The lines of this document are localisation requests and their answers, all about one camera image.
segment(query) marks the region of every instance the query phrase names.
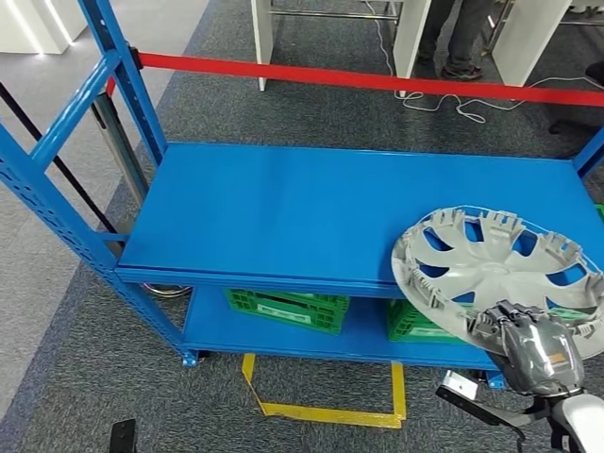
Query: green plastic crate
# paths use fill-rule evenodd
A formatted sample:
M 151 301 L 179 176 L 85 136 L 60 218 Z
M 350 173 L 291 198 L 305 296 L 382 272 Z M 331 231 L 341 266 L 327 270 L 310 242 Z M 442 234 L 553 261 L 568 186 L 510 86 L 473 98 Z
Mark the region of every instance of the green plastic crate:
M 598 211 L 602 220 L 604 220 L 604 205 L 596 204 L 596 210 Z
M 470 307 L 472 304 L 459 303 L 464 307 Z M 562 319 L 572 320 L 586 317 L 586 314 L 577 310 L 568 310 L 559 307 L 550 309 Z M 390 300 L 388 302 L 387 311 L 388 339 L 391 342 L 408 343 L 463 343 L 413 307 L 408 300 Z
M 340 333 L 349 302 L 344 296 L 248 290 L 227 290 L 227 298 L 233 310 L 328 333 Z

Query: wheel cover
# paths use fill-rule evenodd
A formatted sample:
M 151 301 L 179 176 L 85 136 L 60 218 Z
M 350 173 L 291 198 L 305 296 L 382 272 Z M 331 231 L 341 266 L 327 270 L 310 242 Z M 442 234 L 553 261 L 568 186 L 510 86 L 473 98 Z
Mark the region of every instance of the wheel cover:
M 391 263 L 413 306 L 469 344 L 503 354 L 498 330 L 482 312 L 507 299 L 564 311 L 584 359 L 604 350 L 602 272 L 578 244 L 513 213 L 436 210 L 399 237 Z

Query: shelf frame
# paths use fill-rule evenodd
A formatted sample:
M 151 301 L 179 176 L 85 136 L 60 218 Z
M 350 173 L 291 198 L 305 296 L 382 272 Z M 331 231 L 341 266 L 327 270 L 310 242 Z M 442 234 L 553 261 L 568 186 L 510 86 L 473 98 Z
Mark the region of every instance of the shelf frame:
M 307 276 L 275 278 L 244 275 L 235 272 L 233 269 L 222 275 L 216 273 L 202 275 L 203 273 L 199 273 L 196 269 L 153 269 L 153 265 L 134 267 L 119 265 L 119 260 L 107 247 L 107 244 L 126 242 L 128 248 L 128 243 L 132 240 L 132 236 L 112 235 L 90 228 L 79 213 L 45 174 L 46 166 L 81 120 L 84 112 L 92 104 L 94 96 L 91 93 L 102 86 L 109 76 L 112 76 L 116 81 L 129 113 L 140 133 L 145 149 L 159 167 L 159 171 L 162 170 L 161 164 L 165 159 L 166 151 L 177 143 L 166 141 L 139 72 L 139 68 L 133 59 L 131 49 L 119 29 L 109 0 L 79 0 L 79 2 L 101 53 L 100 61 L 82 84 L 79 91 L 76 92 L 59 114 L 32 154 L 28 154 L 8 130 L 0 125 L 0 180 L 56 234 L 60 241 L 103 278 L 106 285 L 134 310 L 164 342 L 179 354 L 183 364 L 187 366 L 196 364 L 199 352 L 197 349 L 202 346 L 205 347 L 205 344 L 188 341 L 186 335 L 187 332 L 183 333 L 180 329 L 174 326 L 153 298 L 141 290 L 137 283 L 153 279 L 153 283 L 194 284 L 198 287 L 198 290 L 204 288 L 205 285 L 224 287 L 241 283 L 241 286 L 263 290 L 308 290 L 327 294 L 368 297 L 399 295 L 397 287 L 392 281 L 384 279 L 344 281 L 338 278 L 325 278 L 325 276 L 310 280 Z M 583 178 L 604 159 L 602 149 L 604 149 L 604 128 L 576 159 L 569 161 L 568 164 L 574 167 L 578 179 Z M 467 159 L 467 157 L 434 156 L 433 159 L 436 162 L 439 159 Z M 154 187 L 152 185 L 150 193 L 153 193 L 153 190 Z M 586 196 L 582 195 L 581 204 L 585 204 Z M 593 219 L 589 219 L 589 223 L 593 225 Z M 596 259 L 595 261 L 600 266 L 604 264 L 604 260 Z M 186 323 L 190 324 L 193 321 L 187 319 Z M 215 346 L 217 350 L 223 349 L 220 344 L 215 344 Z M 246 352 L 256 352 L 251 346 L 252 344 L 251 350 Z M 296 351 L 291 351 L 291 353 L 295 355 Z M 358 359 L 372 360 L 371 357 L 358 357 Z M 444 362 L 438 364 L 447 366 L 447 363 Z M 476 366 L 480 367 L 481 364 L 483 368 L 492 369 L 492 363 L 488 361 L 477 363 Z

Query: red barrier tape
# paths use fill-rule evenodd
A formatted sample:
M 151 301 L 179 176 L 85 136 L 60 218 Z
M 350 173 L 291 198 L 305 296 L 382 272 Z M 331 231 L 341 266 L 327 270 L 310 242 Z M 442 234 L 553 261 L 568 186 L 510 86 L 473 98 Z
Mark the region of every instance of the red barrier tape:
M 550 88 L 508 87 L 495 83 L 451 82 L 420 78 L 398 78 L 389 75 L 352 73 L 331 69 L 257 64 L 247 61 L 201 59 L 140 52 L 143 66 L 149 68 L 193 71 L 227 76 L 266 77 L 290 82 L 368 88 L 426 94 L 456 94 L 464 97 L 513 99 L 515 101 L 566 104 L 570 106 L 604 107 L 604 92 L 556 90 Z
M 105 91 L 107 93 L 109 97 L 113 95 L 113 92 L 116 90 L 116 79 L 113 77 L 109 77 L 107 81 L 107 86 L 105 88 Z

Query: yellow floor tape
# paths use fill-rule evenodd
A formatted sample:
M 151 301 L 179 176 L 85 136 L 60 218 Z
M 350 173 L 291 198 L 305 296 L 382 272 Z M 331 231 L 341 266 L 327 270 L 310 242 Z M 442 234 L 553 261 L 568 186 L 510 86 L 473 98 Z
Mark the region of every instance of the yellow floor tape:
M 393 361 L 391 365 L 394 413 L 378 413 L 264 403 L 260 399 L 251 385 L 251 377 L 254 374 L 255 360 L 255 354 L 245 354 L 242 365 L 242 373 L 243 373 L 244 378 L 251 389 L 254 396 L 256 397 L 262 413 L 267 416 L 281 415 L 310 422 L 339 423 L 376 428 L 400 428 L 401 420 L 407 418 L 407 409 L 405 404 L 405 379 L 402 374 L 402 365 L 398 362 Z

